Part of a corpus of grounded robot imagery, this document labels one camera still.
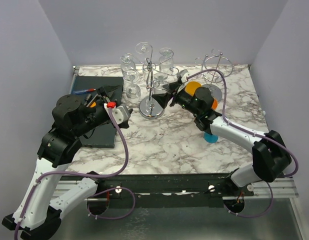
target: red marker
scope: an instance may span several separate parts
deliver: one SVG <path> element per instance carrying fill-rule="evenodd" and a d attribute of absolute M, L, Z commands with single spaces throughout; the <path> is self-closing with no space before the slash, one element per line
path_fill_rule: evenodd
<path fill-rule="evenodd" d="M 74 95 L 88 94 L 94 92 L 95 90 L 96 90 L 95 88 L 89 88 L 85 90 L 73 91 L 72 94 Z"/>

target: metal floor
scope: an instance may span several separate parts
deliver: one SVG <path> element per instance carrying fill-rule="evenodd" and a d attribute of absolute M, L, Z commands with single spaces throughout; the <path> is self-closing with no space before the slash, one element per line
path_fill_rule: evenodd
<path fill-rule="evenodd" d="M 246 199 L 242 213 L 264 211 L 269 199 Z M 137 208 L 121 220 L 88 217 L 87 202 L 69 213 L 51 240 L 302 240 L 288 198 L 274 200 L 271 212 L 246 219 L 224 208 Z M 126 209 L 109 209 L 120 216 Z"/>

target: red cap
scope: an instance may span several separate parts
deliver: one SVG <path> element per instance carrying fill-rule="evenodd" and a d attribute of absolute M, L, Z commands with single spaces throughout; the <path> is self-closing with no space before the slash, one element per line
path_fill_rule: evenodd
<path fill-rule="evenodd" d="M 108 102 L 106 105 L 107 108 L 111 108 L 111 109 L 114 109 L 115 106 L 116 106 L 116 103 L 114 101 Z"/>

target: white casing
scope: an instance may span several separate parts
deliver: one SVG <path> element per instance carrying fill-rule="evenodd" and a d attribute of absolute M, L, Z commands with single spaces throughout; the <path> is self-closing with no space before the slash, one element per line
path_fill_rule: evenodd
<path fill-rule="evenodd" d="M 60 218 L 63 219 L 83 200 L 95 194 L 97 187 L 98 185 L 94 180 L 85 177 L 78 185 L 52 200 L 50 206 L 56 210 L 61 210 Z"/>
<path fill-rule="evenodd" d="M 106 113 L 109 115 L 109 108 L 107 107 L 107 103 L 104 103 L 104 109 L 106 110 Z M 114 120 L 116 121 L 116 124 L 122 124 L 124 121 L 124 115 L 121 111 L 118 111 L 116 107 L 112 109 L 112 115 L 114 117 Z"/>
<path fill-rule="evenodd" d="M 177 93 L 181 92 L 182 89 L 185 89 L 186 86 L 188 85 L 188 83 L 190 83 L 190 81 L 182 82 L 182 84 L 181 84 L 181 86 L 179 87 Z"/>
<path fill-rule="evenodd" d="M 247 184 L 258 182 L 261 179 L 255 173 L 253 164 L 250 163 L 247 166 L 240 167 L 237 171 L 235 171 L 231 176 L 231 180 L 239 188 L 242 188 Z"/>
<path fill-rule="evenodd" d="M 14 222 L 17 223 L 20 218 L 21 211 L 25 205 L 26 199 L 29 195 L 29 192 L 36 180 L 44 173 L 55 172 L 55 171 L 65 171 L 68 168 L 69 164 L 60 165 L 57 168 L 53 168 L 52 162 L 48 161 L 45 158 L 37 159 L 35 172 L 33 174 L 31 183 L 26 191 L 26 194 L 19 206 L 19 208 L 14 212 L 13 218 Z M 21 227 L 28 227 L 30 230 L 39 227 L 43 224 L 47 217 L 47 209 L 50 203 L 50 200 L 56 190 L 57 184 L 61 178 L 60 174 L 49 175 L 41 180 L 41 183 L 37 185 L 33 196 L 28 205 L 27 211 L 24 215 L 24 218 L 21 222 Z"/>
<path fill-rule="evenodd" d="M 254 132 L 255 134 L 264 135 L 265 133 L 262 131 L 256 131 L 245 126 L 236 124 L 237 126 Z M 228 125 L 222 118 L 222 116 L 217 117 L 213 120 L 213 123 L 210 124 L 211 133 L 213 135 L 217 135 L 218 137 L 222 137 L 228 139 L 229 141 L 243 147 L 249 153 L 252 154 L 254 142 L 259 142 L 261 140 L 260 137 L 252 136 L 243 131 L 240 131 L 233 126 Z"/>
<path fill-rule="evenodd" d="M 188 77 L 190 77 L 190 73 L 189 73 L 189 72 L 186 72 L 186 73 L 183 74 L 183 76 L 181 77 L 181 82 L 182 82 L 182 83 L 188 82 L 188 81 L 189 81 L 189 80 L 187 79 Z"/>
<path fill-rule="evenodd" d="M 264 135 L 264 132 L 262 131 L 256 131 L 239 124 L 236 125 L 255 134 Z M 259 142 L 261 140 L 260 137 L 247 134 L 243 131 L 240 131 L 239 129 L 234 128 L 233 126 L 228 125 L 223 120 L 222 116 L 219 116 L 213 120 L 213 123 L 210 125 L 210 129 L 212 134 L 228 139 L 229 141 L 243 147 L 251 154 L 253 153 L 252 151 L 255 142 Z M 235 171 L 231 176 L 231 180 L 235 185 L 241 188 L 247 184 L 260 181 L 261 179 L 256 175 L 253 164 L 250 163 L 249 165 L 241 167 Z"/>

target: orange object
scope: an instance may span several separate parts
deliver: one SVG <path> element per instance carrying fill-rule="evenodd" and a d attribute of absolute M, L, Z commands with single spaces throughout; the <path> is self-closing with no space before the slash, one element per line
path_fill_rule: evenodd
<path fill-rule="evenodd" d="M 217 107 L 218 107 L 218 102 L 217 102 L 217 100 L 214 98 L 214 101 L 213 101 L 213 104 L 212 104 L 212 109 L 213 109 L 213 110 L 216 110 Z"/>
<path fill-rule="evenodd" d="M 200 88 L 201 84 L 197 81 L 191 81 L 185 86 L 186 93 L 190 94 L 191 96 L 195 95 L 197 88 Z"/>

